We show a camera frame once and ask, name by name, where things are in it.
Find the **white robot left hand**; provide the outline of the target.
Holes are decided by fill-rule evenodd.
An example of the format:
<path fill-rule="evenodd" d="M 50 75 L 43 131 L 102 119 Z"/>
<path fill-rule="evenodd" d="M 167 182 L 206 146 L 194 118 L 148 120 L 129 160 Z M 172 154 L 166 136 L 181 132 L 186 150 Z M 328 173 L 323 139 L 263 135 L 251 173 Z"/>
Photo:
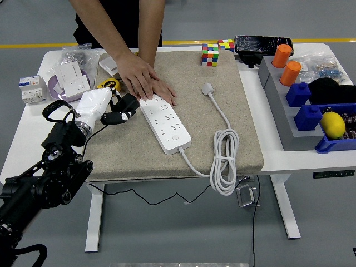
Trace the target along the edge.
<path fill-rule="evenodd" d="M 110 88 L 96 89 L 83 94 L 76 108 L 79 117 L 75 121 L 90 129 L 94 129 L 97 121 L 103 125 L 118 125 L 128 121 L 138 107 L 137 98 L 130 93 L 113 103 Z"/>

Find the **person's right hand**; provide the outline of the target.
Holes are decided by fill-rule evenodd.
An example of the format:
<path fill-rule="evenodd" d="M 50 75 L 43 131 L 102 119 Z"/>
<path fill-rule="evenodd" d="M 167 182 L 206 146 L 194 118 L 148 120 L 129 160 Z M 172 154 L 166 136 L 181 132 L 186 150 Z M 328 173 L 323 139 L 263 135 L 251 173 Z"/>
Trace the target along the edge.
<path fill-rule="evenodd" d="M 142 99 L 152 99 L 152 80 L 159 80 L 154 69 L 130 50 L 112 56 L 118 73 L 129 92 Z"/>

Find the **person's left hand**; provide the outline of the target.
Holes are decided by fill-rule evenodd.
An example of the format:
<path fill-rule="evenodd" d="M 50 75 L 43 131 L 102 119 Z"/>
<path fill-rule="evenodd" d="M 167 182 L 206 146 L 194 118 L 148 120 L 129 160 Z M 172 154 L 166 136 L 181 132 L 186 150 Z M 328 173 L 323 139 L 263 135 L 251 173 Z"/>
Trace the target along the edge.
<path fill-rule="evenodd" d="M 165 81 L 151 78 L 152 89 L 154 94 L 160 96 L 163 100 L 169 103 L 171 106 L 176 106 L 176 91 L 168 85 Z"/>

